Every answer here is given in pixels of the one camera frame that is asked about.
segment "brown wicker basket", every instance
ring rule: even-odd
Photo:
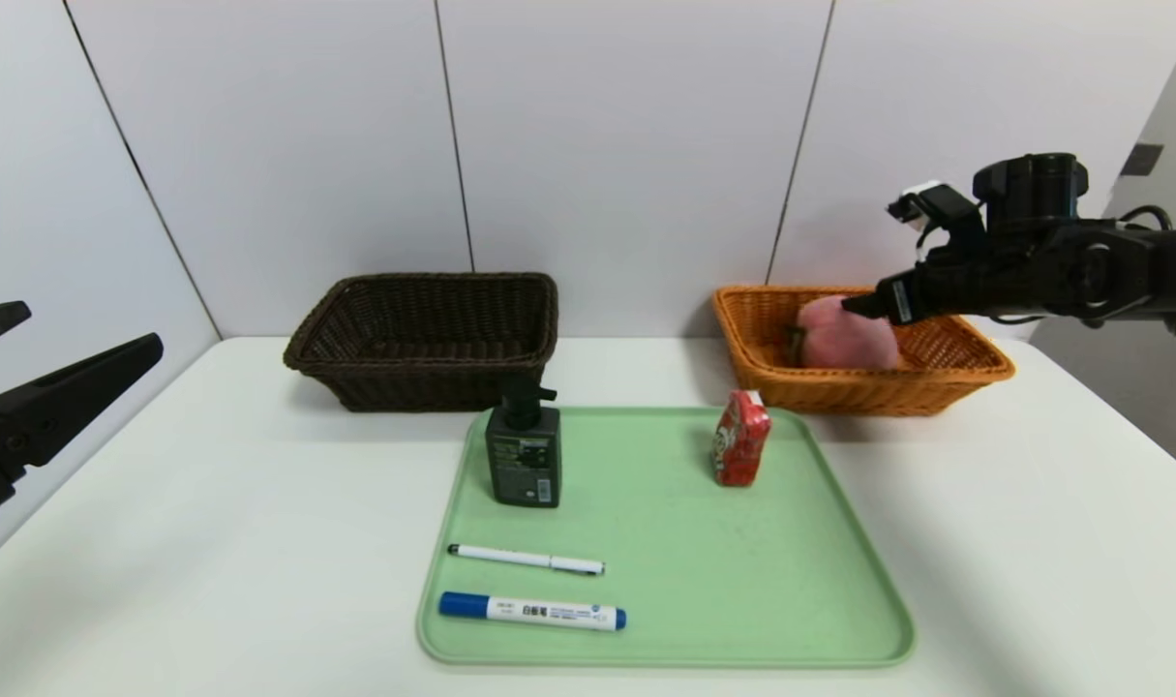
[[[1009,380],[1014,363],[962,317],[894,327],[901,370],[820,370],[788,366],[787,327],[824,295],[869,288],[730,287],[716,291],[716,319],[739,384],[768,406],[838,415],[935,415],[976,389]]]
[[[282,362],[352,411],[479,411],[507,376],[539,381],[556,341],[548,275],[365,275],[330,288]]]

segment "basket rim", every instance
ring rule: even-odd
[[[301,354],[308,348],[309,340],[321,328],[321,322],[326,321],[326,315],[332,306],[341,297],[346,288],[358,282],[379,281],[385,279],[402,279],[402,281],[437,281],[437,282],[499,282],[499,281],[537,281],[544,287],[549,301],[544,307],[544,330],[539,337],[539,346],[533,351],[516,354],[506,358],[305,358]],[[557,286],[549,274],[540,272],[496,272],[496,273],[381,273],[354,275],[343,277],[330,286],[326,295],[314,306],[313,311],[305,316],[303,321],[292,335],[290,343],[287,343],[286,351],[282,351],[282,363],[292,370],[301,374],[315,375],[342,375],[352,370],[367,370],[376,374],[379,370],[387,374],[413,374],[427,369],[439,370],[477,370],[477,369],[502,369],[522,370],[532,367],[543,366],[553,357],[553,351],[557,344]]]
[[[982,341],[993,357],[998,358],[1001,366],[989,367],[989,369],[786,369],[784,367],[768,366],[751,355],[747,344],[743,343],[735,326],[734,317],[724,308],[724,296],[740,294],[782,294],[782,293],[823,293],[823,294],[862,294],[870,293],[871,288],[857,286],[729,286],[717,289],[713,294],[713,306],[716,309],[717,321],[724,330],[726,342],[729,344],[730,356],[746,363],[749,370],[755,370],[762,376],[783,381],[790,380],[822,380],[831,378],[835,382],[863,383],[884,380],[886,382],[916,382],[916,383],[970,383],[990,384],[1002,382],[1016,375],[1017,367],[1009,360],[1009,356],[996,348],[996,343],[978,331],[970,322],[960,315],[942,315],[948,321],[954,322],[960,329],[964,329],[974,339]]]

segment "white wall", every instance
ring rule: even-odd
[[[763,282],[829,0],[442,0],[476,269],[561,334],[713,331]]]
[[[1164,145],[1160,162],[1151,176],[1120,179],[1107,215],[1155,203],[1176,224],[1176,68],[1142,140]],[[1111,322],[1093,331],[1075,321],[1044,321],[1033,342],[1176,458],[1176,337],[1163,327]]]
[[[0,0],[0,393],[158,331],[166,356],[19,481],[0,544],[216,335],[162,232],[58,0]],[[83,530],[95,535],[96,530]]]
[[[910,268],[884,205],[937,179],[1069,150],[1100,216],[1176,62],[1176,0],[835,5],[770,281],[871,283]],[[1029,327],[991,327],[1021,335]]]
[[[1176,0],[441,0],[460,190],[433,0],[73,9],[227,335],[472,250],[552,272],[561,334],[710,331],[708,291],[769,261],[782,283],[909,266],[883,207],[916,182],[1074,150],[1100,213],[1176,59]]]
[[[75,0],[221,334],[288,335],[340,277],[467,272],[432,0]]]

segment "blue marker cap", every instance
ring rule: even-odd
[[[447,590],[441,595],[437,603],[437,612],[452,615],[452,617],[488,617],[489,596],[476,596],[475,592],[454,592]],[[627,615],[622,615],[620,623],[627,623]]]

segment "pump nozzle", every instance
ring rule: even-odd
[[[529,375],[508,376],[502,383],[502,415],[507,427],[526,431],[540,423],[540,400],[556,400],[557,393],[544,389]]]

